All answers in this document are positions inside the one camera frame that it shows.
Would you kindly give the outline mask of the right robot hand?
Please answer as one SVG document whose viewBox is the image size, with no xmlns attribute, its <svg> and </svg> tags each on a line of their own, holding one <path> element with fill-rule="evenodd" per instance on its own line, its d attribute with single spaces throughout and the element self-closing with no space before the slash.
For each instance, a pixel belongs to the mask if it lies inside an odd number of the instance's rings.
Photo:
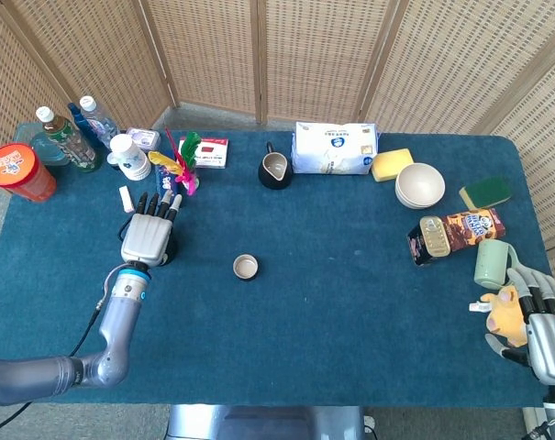
<svg viewBox="0 0 555 440">
<path fill-rule="evenodd" d="M 506 273 L 518 293 L 527 352 L 506 347 L 495 335 L 487 334 L 485 341 L 501 358 L 531 368 L 539 382 L 555 386 L 555 280 L 526 266 Z"/>
</svg>

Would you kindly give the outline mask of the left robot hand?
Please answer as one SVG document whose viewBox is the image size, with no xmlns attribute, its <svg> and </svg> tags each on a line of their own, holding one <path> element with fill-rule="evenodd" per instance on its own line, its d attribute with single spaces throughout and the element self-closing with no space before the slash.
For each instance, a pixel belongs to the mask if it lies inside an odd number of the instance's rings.
<svg viewBox="0 0 555 440">
<path fill-rule="evenodd" d="M 148 194 L 139 197 L 136 212 L 118 233 L 122 243 L 121 258 L 127 264 L 141 263 L 154 268 L 170 263 L 177 255 L 178 244 L 173 222 L 183 197 L 168 190 L 161 201 L 156 192 L 148 203 Z"/>
</svg>

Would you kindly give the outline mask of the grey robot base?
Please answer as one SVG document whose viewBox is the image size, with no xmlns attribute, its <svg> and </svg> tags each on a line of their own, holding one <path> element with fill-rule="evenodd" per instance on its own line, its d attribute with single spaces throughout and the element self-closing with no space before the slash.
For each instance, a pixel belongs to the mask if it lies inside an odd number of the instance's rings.
<svg viewBox="0 0 555 440">
<path fill-rule="evenodd" d="M 175 404 L 164 440 L 364 440 L 360 406 Z"/>
</svg>

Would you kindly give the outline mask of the colourful feather shuttlecock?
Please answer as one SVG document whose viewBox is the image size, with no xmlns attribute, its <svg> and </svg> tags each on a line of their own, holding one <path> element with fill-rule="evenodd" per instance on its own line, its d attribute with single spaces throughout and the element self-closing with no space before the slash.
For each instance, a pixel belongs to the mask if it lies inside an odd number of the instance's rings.
<svg viewBox="0 0 555 440">
<path fill-rule="evenodd" d="M 195 169 L 191 170 L 192 165 L 187 164 L 183 159 L 191 160 L 199 143 L 196 139 L 198 134 L 189 132 L 186 137 L 183 138 L 182 144 L 175 141 L 172 132 L 168 128 L 165 129 L 165 134 L 170 142 L 172 155 L 169 157 L 160 151 L 154 150 L 148 153 L 148 159 L 152 165 L 164 166 L 167 171 L 174 174 L 178 186 L 183 186 L 187 195 L 192 196 L 199 186 L 199 179 Z"/>
</svg>

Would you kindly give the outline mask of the white paper cup stack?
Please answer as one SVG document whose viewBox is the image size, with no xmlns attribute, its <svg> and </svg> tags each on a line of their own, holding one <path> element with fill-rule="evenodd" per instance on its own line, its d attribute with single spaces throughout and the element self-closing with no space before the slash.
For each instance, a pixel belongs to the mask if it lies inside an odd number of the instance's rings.
<svg viewBox="0 0 555 440">
<path fill-rule="evenodd" d="M 118 134 L 110 140 L 110 150 L 114 155 L 118 167 L 131 181 L 146 179 L 151 171 L 151 163 L 142 149 L 140 149 L 128 134 Z"/>
</svg>

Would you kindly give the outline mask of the light green mug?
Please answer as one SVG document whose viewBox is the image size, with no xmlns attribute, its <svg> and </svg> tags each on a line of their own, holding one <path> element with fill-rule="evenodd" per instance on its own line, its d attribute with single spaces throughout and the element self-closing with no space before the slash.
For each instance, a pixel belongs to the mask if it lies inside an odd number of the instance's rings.
<svg viewBox="0 0 555 440">
<path fill-rule="evenodd" d="M 478 245 L 473 280 L 489 290 L 500 290 L 508 283 L 506 271 L 519 264 L 512 245 L 487 238 Z"/>
</svg>

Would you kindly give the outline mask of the black teacup beige inside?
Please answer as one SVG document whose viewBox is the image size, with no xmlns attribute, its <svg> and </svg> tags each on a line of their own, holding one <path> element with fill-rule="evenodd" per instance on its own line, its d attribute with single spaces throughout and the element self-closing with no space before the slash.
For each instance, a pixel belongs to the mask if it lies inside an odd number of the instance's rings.
<svg viewBox="0 0 555 440">
<path fill-rule="evenodd" d="M 251 281 L 259 271 L 259 262 L 251 254 L 241 254 L 234 259 L 232 269 L 240 280 Z"/>
</svg>

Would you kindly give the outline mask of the red and white box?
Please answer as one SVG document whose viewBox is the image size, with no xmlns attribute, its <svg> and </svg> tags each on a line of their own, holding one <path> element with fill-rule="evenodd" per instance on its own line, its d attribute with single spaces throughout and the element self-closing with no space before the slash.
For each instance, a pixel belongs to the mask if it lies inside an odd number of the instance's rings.
<svg viewBox="0 0 555 440">
<path fill-rule="evenodd" d="M 191 164 L 191 170 L 198 168 L 206 169 L 225 169 L 228 159 L 228 138 L 227 137 L 200 137 L 197 148 L 191 160 L 183 159 L 187 164 Z"/>
</svg>

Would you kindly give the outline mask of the clear plastic container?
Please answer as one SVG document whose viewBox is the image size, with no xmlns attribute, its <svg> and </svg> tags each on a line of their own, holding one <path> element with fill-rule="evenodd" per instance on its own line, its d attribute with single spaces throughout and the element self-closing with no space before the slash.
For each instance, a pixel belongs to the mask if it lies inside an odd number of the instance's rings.
<svg viewBox="0 0 555 440">
<path fill-rule="evenodd" d="M 28 144 L 46 166 L 66 166 L 70 163 L 58 145 L 49 140 L 40 122 L 19 124 L 13 136 L 13 141 Z"/>
</svg>

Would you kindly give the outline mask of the orange snack canister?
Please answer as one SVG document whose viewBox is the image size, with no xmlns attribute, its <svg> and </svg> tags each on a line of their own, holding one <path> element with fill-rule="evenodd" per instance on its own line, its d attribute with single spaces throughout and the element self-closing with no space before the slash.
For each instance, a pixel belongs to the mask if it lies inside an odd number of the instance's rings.
<svg viewBox="0 0 555 440">
<path fill-rule="evenodd" d="M 56 180 L 28 144 L 0 148 L 0 188 L 32 202 L 45 202 L 56 191 Z"/>
</svg>

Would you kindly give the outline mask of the black luncheon meat can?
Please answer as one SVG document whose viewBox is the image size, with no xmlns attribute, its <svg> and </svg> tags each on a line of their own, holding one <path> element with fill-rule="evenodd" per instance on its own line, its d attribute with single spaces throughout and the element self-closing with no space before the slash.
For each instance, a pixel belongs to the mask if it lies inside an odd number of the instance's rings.
<svg viewBox="0 0 555 440">
<path fill-rule="evenodd" d="M 437 216 L 423 216 L 406 239 L 412 260 L 417 266 L 426 265 L 433 259 L 445 258 L 451 252 L 446 229 Z"/>
</svg>

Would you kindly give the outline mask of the green scouring sponge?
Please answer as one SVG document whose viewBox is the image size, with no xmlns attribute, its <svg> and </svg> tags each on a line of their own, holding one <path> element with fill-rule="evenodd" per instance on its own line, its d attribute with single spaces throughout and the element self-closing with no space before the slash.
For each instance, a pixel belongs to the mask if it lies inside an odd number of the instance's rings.
<svg viewBox="0 0 555 440">
<path fill-rule="evenodd" d="M 491 177 L 462 187 L 459 195 L 465 205 L 473 210 L 504 203 L 511 198 L 511 191 L 506 179 Z"/>
</svg>

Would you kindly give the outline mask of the blue tablecloth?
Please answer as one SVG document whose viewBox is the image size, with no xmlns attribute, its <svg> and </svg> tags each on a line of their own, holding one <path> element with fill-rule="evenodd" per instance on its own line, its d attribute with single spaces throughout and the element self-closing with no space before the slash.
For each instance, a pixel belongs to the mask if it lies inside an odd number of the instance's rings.
<svg viewBox="0 0 555 440">
<path fill-rule="evenodd" d="M 175 219 L 178 255 L 155 268 L 129 349 L 110 390 L 68 402 L 522 407 L 545 388 L 497 356 L 484 316 L 476 250 L 422 267 L 408 232 L 421 213 L 392 182 L 297 175 L 263 187 L 267 142 L 288 132 L 232 132 L 228 164 L 202 170 Z M 11 200 L 0 235 L 0 359 L 68 354 L 121 261 L 127 179 L 103 166 L 54 170 L 45 203 Z M 240 280 L 234 259 L 259 262 Z"/>
</svg>

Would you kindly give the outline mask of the yellow sponge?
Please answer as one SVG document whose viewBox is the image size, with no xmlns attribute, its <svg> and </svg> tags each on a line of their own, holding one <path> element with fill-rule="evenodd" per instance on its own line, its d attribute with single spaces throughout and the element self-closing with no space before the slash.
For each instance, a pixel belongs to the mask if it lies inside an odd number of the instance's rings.
<svg viewBox="0 0 555 440">
<path fill-rule="evenodd" d="M 408 148 L 380 152 L 373 159 L 371 174 L 377 182 L 394 180 L 403 168 L 413 162 Z"/>
</svg>

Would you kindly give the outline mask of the wicker folding screen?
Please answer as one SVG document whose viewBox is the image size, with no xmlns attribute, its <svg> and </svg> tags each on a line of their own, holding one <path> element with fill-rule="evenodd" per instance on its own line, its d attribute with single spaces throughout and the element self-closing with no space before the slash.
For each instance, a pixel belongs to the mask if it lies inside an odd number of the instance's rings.
<svg viewBox="0 0 555 440">
<path fill-rule="evenodd" d="M 94 94 L 516 143 L 555 274 L 555 0 L 0 0 L 0 146 Z"/>
</svg>

